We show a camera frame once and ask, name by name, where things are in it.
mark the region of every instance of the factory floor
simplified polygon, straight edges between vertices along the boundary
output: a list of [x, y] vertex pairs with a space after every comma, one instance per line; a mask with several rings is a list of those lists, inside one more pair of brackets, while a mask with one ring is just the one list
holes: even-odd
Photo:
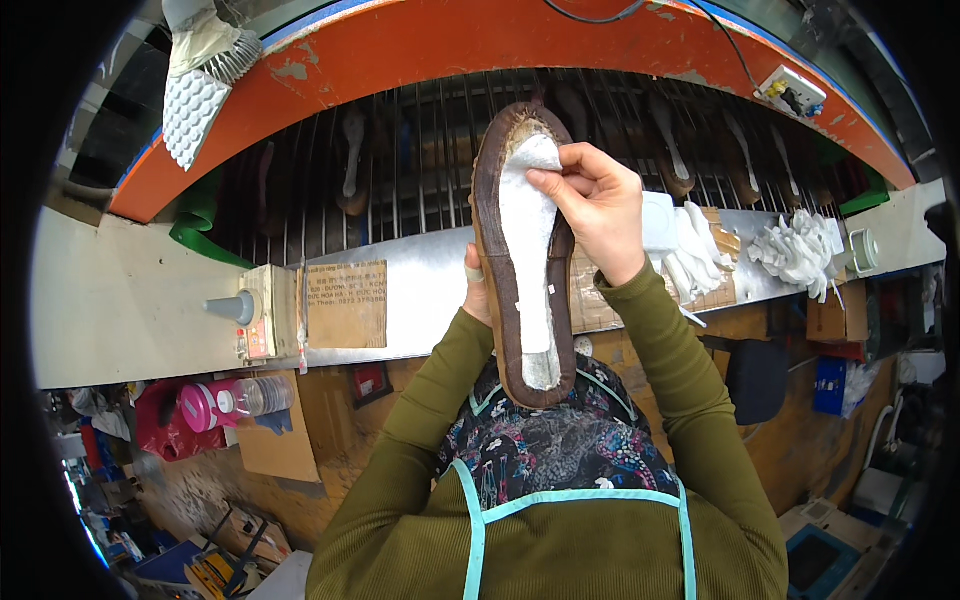
[[[711, 336], [765, 339], [767, 308], [754, 304], [707, 313]], [[593, 355], [620, 374], [634, 402], [647, 415], [654, 442], [672, 462], [673, 453], [660, 427], [656, 399], [646, 384], [642, 367], [626, 333], [620, 329], [591, 334]], [[722, 374], [730, 355], [712, 351]], [[812, 356], [802, 342], [790, 349], [791, 364]], [[312, 550], [327, 523], [340, 507], [352, 483], [363, 472], [373, 443], [397, 397], [423, 364], [423, 358], [388, 363], [395, 392], [357, 411], [360, 442], [322, 468], [322, 483], [308, 484], [244, 470], [239, 447], [164, 463], [139, 453], [134, 471], [143, 484], [138, 496], [157, 527], [180, 540], [195, 533], [209, 535], [226, 509], [226, 499], [243, 500], [276, 515], [295, 549]], [[884, 361], [866, 400], [849, 420], [815, 413], [813, 383], [816, 362], [791, 372], [786, 401], [778, 415], [760, 427], [741, 433], [760, 480], [778, 515], [793, 507], [807, 492], [823, 496], [841, 507], [849, 499], [863, 465], [867, 445], [880, 410], [893, 394], [894, 359]], [[217, 541], [225, 548], [243, 550], [231, 532]]]

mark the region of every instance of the woman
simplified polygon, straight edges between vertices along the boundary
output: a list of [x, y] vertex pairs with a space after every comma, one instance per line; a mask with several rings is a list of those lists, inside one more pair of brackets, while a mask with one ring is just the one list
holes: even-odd
[[[497, 389], [486, 288], [469, 282], [324, 532], [307, 598], [785, 597], [780, 527], [730, 396], [645, 257], [639, 176], [589, 144], [562, 146], [560, 159], [563, 174], [527, 179], [599, 268], [676, 473], [596, 361], [578, 357], [566, 402], [514, 406]], [[479, 267], [472, 245], [465, 263]]]

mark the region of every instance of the blue box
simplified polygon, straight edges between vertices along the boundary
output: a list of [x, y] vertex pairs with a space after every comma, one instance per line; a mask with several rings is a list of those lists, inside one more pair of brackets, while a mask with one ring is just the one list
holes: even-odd
[[813, 384], [813, 410], [843, 414], [843, 391], [847, 385], [847, 359], [821, 356], [817, 361], [817, 381]]

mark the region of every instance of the red plastic bag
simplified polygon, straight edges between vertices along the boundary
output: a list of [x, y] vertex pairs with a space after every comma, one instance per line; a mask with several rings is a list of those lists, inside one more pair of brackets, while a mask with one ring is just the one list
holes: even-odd
[[140, 449], [168, 463], [227, 447], [223, 427], [196, 433], [180, 410], [180, 390], [189, 379], [161, 379], [136, 401], [136, 440]]

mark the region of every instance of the apron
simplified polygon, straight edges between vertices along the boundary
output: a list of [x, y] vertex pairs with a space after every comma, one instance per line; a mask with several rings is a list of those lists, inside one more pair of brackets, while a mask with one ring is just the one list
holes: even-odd
[[518, 513], [528, 506], [548, 502], [570, 502], [576, 500], [620, 499], [645, 500], [659, 502], [677, 509], [680, 516], [680, 542], [684, 557], [684, 599], [696, 600], [697, 576], [693, 565], [693, 537], [690, 533], [690, 515], [686, 507], [686, 490], [678, 477], [677, 486], [680, 497], [654, 490], [556, 490], [549, 492], [534, 492], [511, 500], [486, 511], [481, 510], [476, 485], [466, 463], [461, 459], [454, 459], [447, 469], [456, 471], [460, 484], [467, 499], [467, 508], [470, 514], [470, 550], [467, 563], [467, 583], [464, 586], [464, 600], [476, 600], [480, 596], [480, 577], [483, 571], [484, 551], [487, 545], [487, 525], [501, 518]]

